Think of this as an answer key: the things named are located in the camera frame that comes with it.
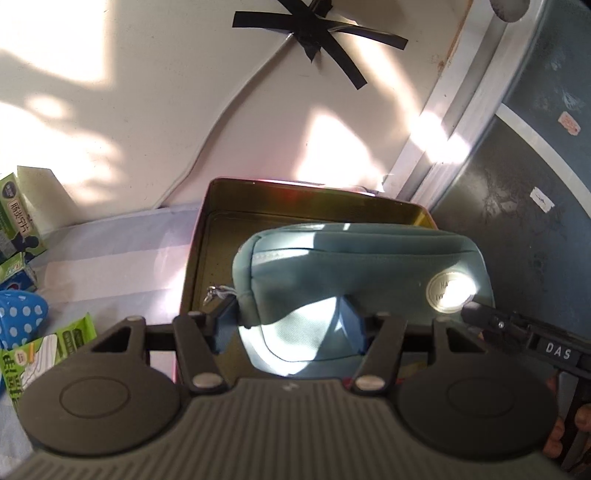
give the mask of sticker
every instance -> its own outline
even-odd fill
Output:
[[[538,204],[538,207],[540,207],[544,213],[548,213],[554,206],[554,202],[544,195],[544,192],[538,187],[534,187],[531,191],[530,198]]]
[[[581,132],[580,125],[568,112],[562,112],[562,114],[558,118],[558,122],[560,123],[560,125],[565,127],[566,131],[571,135],[577,136]]]
[[[2,196],[6,199],[13,199],[17,195],[17,186],[13,181],[6,182],[2,189]]]
[[[28,360],[28,356],[23,350],[17,350],[16,352],[14,352],[14,362],[19,367],[24,367],[26,364],[28,364]]]
[[[476,284],[461,272],[441,272],[427,285],[427,301],[440,313],[457,313],[476,294]]]

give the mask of teal pouch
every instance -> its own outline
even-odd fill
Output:
[[[460,320],[470,300],[493,306],[474,242],[407,225],[319,223],[260,232],[236,254],[232,277],[246,350],[279,374],[352,374],[363,353],[362,328],[352,328],[349,304],[361,316],[388,312],[424,325],[441,315]]]

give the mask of blue polka dot object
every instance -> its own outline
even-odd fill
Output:
[[[12,350],[34,340],[47,316],[47,302],[34,293],[22,290],[0,291],[0,343]]]

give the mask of black electrical tape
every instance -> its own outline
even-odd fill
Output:
[[[405,38],[371,28],[319,18],[325,16],[332,4],[329,0],[313,1],[308,7],[301,0],[279,0],[291,13],[275,14],[270,12],[236,12],[232,26],[235,28],[265,28],[292,32],[301,44],[310,60],[320,51],[326,50],[341,67],[345,75],[359,90],[367,83],[359,69],[343,47],[333,38],[331,31],[359,35],[403,50],[408,43]]]

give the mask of white door frame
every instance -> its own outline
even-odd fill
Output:
[[[493,15],[489,0],[474,0],[458,38],[456,52],[441,73],[416,127],[384,181],[386,195],[398,196],[426,154],[433,166],[411,201],[428,209],[439,201],[499,108],[531,44],[545,2],[531,0],[526,15],[507,25],[472,100],[448,136],[440,126],[441,120],[474,61]]]

